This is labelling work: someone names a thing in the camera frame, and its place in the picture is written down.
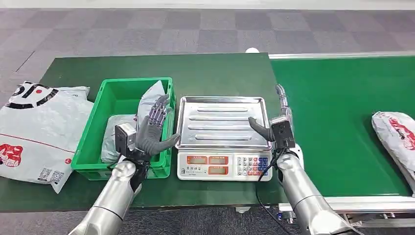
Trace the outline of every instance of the white plastic bag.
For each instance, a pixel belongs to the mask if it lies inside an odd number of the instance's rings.
[[[0,176],[51,184],[59,193],[92,109],[88,92],[21,84],[0,109]]]
[[[372,126],[415,197],[415,120],[404,113],[377,112],[372,116]]]
[[[101,148],[101,161],[103,163],[113,163],[119,156],[119,153],[115,150],[114,126],[128,122],[131,126],[136,127],[137,121],[138,125],[140,125],[145,116],[150,113],[151,107],[162,95],[165,95],[163,84],[161,81],[158,81],[141,97],[137,115],[115,115],[108,119]]]

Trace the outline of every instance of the silver metal arm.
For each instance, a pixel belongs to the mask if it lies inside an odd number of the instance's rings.
[[[142,184],[135,191],[131,187],[135,172],[136,165],[130,161],[117,164],[85,218],[69,235],[118,234],[128,208],[142,188]]]
[[[326,202],[305,173],[298,157],[285,153],[277,160],[285,195],[304,235],[361,234],[343,220]]]

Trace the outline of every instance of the black cable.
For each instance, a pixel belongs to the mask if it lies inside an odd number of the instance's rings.
[[[278,221],[277,218],[275,218],[275,216],[273,214],[271,214],[271,212],[264,206],[264,204],[262,203],[261,199],[258,196],[258,184],[261,181],[262,177],[264,176],[264,174],[271,168],[274,166],[274,164],[276,164],[276,161],[278,160],[278,158],[281,157],[281,155],[285,152],[285,149],[282,149],[278,154],[273,153],[273,158],[271,159],[271,163],[269,166],[267,166],[267,168],[265,168],[262,171],[262,174],[259,176],[258,181],[255,184],[255,195],[256,195],[256,199],[258,200],[259,204],[261,205],[261,207],[272,217],[272,219],[275,220],[275,222],[288,234],[291,235],[291,233],[280,223],[280,221]]]

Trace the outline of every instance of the robotic arm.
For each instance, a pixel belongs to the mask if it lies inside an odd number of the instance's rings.
[[[69,235],[118,234],[128,208],[142,188],[151,156],[171,148],[180,137],[175,134],[160,142],[162,125],[170,111],[167,105],[168,95],[161,96],[141,128],[127,123],[115,126],[115,147],[122,158],[92,208]]]
[[[252,117],[249,118],[249,123],[267,141],[275,141],[278,152],[282,151],[276,161],[280,171],[279,180],[297,216],[302,233],[304,235],[362,235],[333,211],[301,167],[295,152],[291,151],[296,148],[291,109],[283,87],[277,85],[276,89],[282,115],[271,119],[270,129],[260,126]]]

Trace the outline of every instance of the green storage bin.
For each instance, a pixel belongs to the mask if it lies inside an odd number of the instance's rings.
[[[105,128],[110,116],[137,113],[141,96],[157,81],[161,81],[164,91],[170,96],[172,111],[164,121],[161,140],[173,134],[176,97],[173,82],[169,77],[107,79],[101,83],[95,104],[79,141],[71,163],[76,170],[89,180],[107,180],[111,176],[111,164],[101,162],[101,146]],[[166,178],[170,175],[171,149],[152,156],[148,178]]]

